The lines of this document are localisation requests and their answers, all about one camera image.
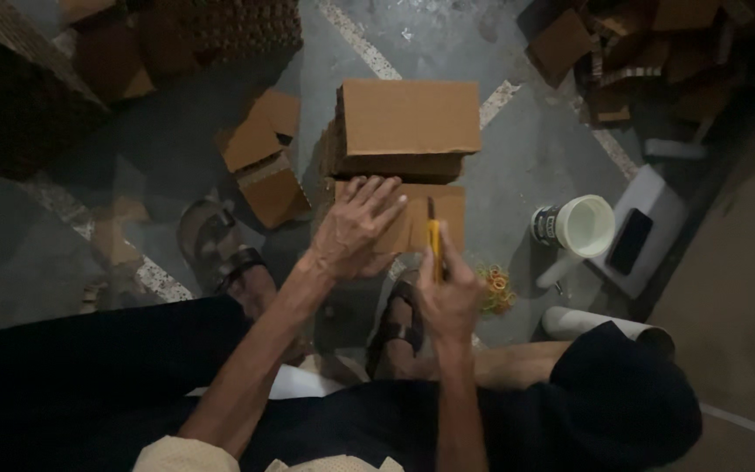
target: finger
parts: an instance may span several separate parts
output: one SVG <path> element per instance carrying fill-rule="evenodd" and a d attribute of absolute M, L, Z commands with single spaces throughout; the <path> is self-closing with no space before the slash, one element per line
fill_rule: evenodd
<path fill-rule="evenodd" d="M 351 199 L 351 203 L 354 203 L 355 205 L 362 205 L 366 203 L 366 201 L 372 197 L 372 193 L 374 193 L 382 183 L 383 177 L 369 177 L 366 185 L 361 187 L 360 190 L 357 191 L 357 195 L 355 195 L 354 198 Z"/>
<path fill-rule="evenodd" d="M 373 277 L 389 269 L 389 266 L 398 258 L 400 253 L 380 253 L 375 254 L 374 259 L 360 271 L 363 277 Z"/>
<path fill-rule="evenodd" d="M 392 222 L 398 218 L 398 215 L 400 215 L 407 207 L 407 200 L 408 198 L 406 195 L 398 197 L 392 205 L 386 207 L 386 209 L 375 217 L 375 226 L 377 226 L 381 233 L 386 231 L 389 228 L 389 225 L 392 224 Z"/>
<path fill-rule="evenodd" d="M 392 177 L 391 179 L 384 180 L 380 187 L 372 193 L 372 197 L 366 202 L 368 210 L 372 213 L 378 212 L 383 208 L 383 205 L 386 203 L 386 200 L 389 199 L 389 196 L 392 195 L 392 192 L 394 192 L 400 185 L 401 179 L 399 177 Z"/>
<path fill-rule="evenodd" d="M 456 250 L 453 240 L 450 239 L 446 221 L 439 222 L 439 234 L 441 236 L 441 252 L 445 259 L 445 265 L 447 265 L 447 271 L 452 277 L 467 276 L 467 273 L 471 272 L 471 267 L 465 263 L 462 254 Z"/>
<path fill-rule="evenodd" d="M 433 249 L 425 249 L 419 266 L 419 291 L 425 292 L 433 285 Z"/>
<path fill-rule="evenodd" d="M 348 182 L 346 188 L 343 189 L 340 198 L 336 200 L 342 201 L 343 203 L 350 202 L 351 199 L 354 198 L 354 196 L 357 194 L 357 190 L 359 190 L 364 183 L 366 183 L 366 177 L 354 177 L 353 179 L 351 179 L 351 181 Z"/>

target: hand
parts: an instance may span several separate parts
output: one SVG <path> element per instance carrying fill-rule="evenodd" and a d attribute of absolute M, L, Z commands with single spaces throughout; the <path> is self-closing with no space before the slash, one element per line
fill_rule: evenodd
<path fill-rule="evenodd" d="M 447 280 L 433 280 L 433 250 L 427 248 L 418 282 L 419 307 L 437 351 L 440 346 L 470 348 L 486 284 L 450 241 L 447 223 L 440 222 L 439 228 Z"/>
<path fill-rule="evenodd" d="M 371 277 L 385 270 L 398 255 L 375 254 L 373 249 L 407 204 L 405 195 L 388 201 L 400 185 L 398 177 L 351 179 L 320 225 L 306 256 L 335 281 Z"/>

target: left hand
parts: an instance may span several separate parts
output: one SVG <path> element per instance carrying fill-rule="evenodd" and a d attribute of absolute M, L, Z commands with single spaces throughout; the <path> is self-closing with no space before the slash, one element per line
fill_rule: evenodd
<path fill-rule="evenodd" d="M 310 244 L 308 253 L 321 270 L 335 281 L 372 277 L 398 257 L 375 254 L 374 246 L 407 204 L 405 195 L 388 201 L 400 185 L 398 177 L 351 179 Z"/>

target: pile of rubber bands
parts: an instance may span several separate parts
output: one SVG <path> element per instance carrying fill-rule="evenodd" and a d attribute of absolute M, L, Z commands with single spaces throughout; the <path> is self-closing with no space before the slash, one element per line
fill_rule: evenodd
<path fill-rule="evenodd" d="M 509 273 L 499 265 L 477 264 L 477 275 L 488 284 L 488 294 L 482 303 L 483 313 L 502 315 L 518 301 L 518 294 L 509 285 Z"/>

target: person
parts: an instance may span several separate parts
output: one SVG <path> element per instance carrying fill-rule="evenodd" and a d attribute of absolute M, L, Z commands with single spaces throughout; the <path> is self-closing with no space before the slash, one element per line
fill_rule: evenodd
<path fill-rule="evenodd" d="M 482 285 L 444 232 L 446 279 L 425 253 L 369 346 L 370 371 L 391 380 L 267 400 L 331 288 L 393 260 L 372 248 L 404 208 L 399 184 L 353 179 L 278 293 L 234 221 L 203 202 L 180 223 L 181 248 L 224 295 L 0 331 L 0 469 L 641 470 L 686 453 L 701 429 L 694 392 L 612 323 L 475 358 Z M 419 355 L 424 329 L 434 358 Z"/>

